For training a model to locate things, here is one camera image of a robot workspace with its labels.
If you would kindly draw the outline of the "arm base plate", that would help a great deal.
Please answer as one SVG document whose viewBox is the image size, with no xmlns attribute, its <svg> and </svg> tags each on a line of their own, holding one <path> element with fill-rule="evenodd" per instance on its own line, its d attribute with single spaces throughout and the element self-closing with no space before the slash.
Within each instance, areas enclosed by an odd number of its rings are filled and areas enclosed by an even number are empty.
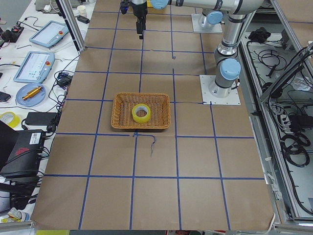
<svg viewBox="0 0 313 235">
<path fill-rule="evenodd" d="M 241 105 L 236 82 L 229 88 L 220 88 L 215 75 L 200 75 L 202 102 L 206 105 Z"/>
<path fill-rule="evenodd" d="M 195 33 L 222 34 L 221 24 L 210 24 L 203 14 L 192 14 L 192 26 Z"/>
</svg>

